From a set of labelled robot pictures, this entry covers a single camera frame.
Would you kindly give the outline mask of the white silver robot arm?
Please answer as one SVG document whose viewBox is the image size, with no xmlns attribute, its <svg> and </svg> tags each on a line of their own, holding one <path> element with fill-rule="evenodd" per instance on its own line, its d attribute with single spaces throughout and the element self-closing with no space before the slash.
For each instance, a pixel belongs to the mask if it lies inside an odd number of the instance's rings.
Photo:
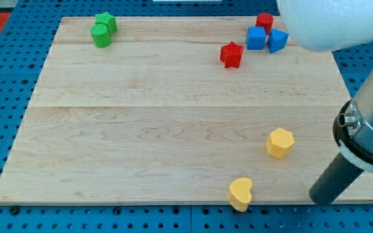
<svg viewBox="0 0 373 233">
<path fill-rule="evenodd" d="M 335 51 L 373 41 L 373 1 L 279 0 L 290 36 L 303 48 Z M 373 70 L 335 119 L 334 138 L 341 155 L 373 172 Z"/>
</svg>

